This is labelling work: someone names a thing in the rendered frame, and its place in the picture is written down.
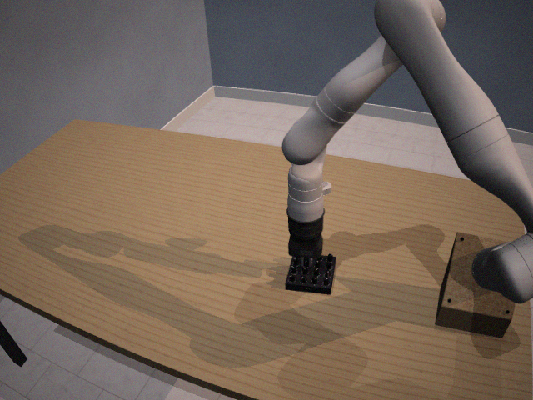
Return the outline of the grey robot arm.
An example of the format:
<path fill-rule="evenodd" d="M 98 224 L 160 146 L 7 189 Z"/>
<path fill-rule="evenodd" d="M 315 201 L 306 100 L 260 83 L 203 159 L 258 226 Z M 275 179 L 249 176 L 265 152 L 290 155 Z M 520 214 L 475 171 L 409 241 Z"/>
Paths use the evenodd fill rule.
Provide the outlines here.
<path fill-rule="evenodd" d="M 380 37 L 332 78 L 283 138 L 282 152 L 291 163 L 289 195 L 303 202 L 322 195 L 327 144 L 404 65 L 458 168 L 511 207 L 526 227 L 527 234 L 511 243 L 481 250 L 472 263 L 473 278 L 514 303 L 527 302 L 533 298 L 533 187 L 491 100 L 441 36 L 441 2 L 376 0 L 374 13 Z"/>

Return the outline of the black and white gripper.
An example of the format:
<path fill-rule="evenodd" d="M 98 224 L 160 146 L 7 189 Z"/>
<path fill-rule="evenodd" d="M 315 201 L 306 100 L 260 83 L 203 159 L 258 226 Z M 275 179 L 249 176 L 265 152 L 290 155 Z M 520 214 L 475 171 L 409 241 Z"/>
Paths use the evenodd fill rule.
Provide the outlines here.
<path fill-rule="evenodd" d="M 321 233 L 325 214 L 323 196 L 329 193 L 331 193 L 329 182 L 323 182 L 322 195 L 313 201 L 298 201 L 288 193 L 286 210 L 290 233 L 288 254 L 293 257 L 301 257 L 302 266 L 305 266 L 305 258 L 308 258 L 308 267 L 311 267 L 312 258 L 320 258 L 322 255 L 323 237 Z"/>

